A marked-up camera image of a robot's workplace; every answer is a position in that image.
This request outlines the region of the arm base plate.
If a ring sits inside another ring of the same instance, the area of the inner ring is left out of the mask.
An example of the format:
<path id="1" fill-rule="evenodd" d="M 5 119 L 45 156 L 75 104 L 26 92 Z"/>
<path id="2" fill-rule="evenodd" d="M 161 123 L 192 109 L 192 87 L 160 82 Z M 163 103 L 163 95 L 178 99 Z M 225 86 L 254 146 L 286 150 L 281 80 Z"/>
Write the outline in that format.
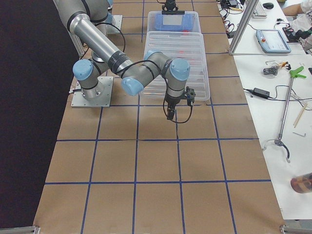
<path id="1" fill-rule="evenodd" d="M 82 89 L 77 81 L 76 89 L 73 92 L 71 107 L 73 108 L 109 108 L 111 104 L 114 77 L 98 77 L 98 84 L 95 88 Z"/>

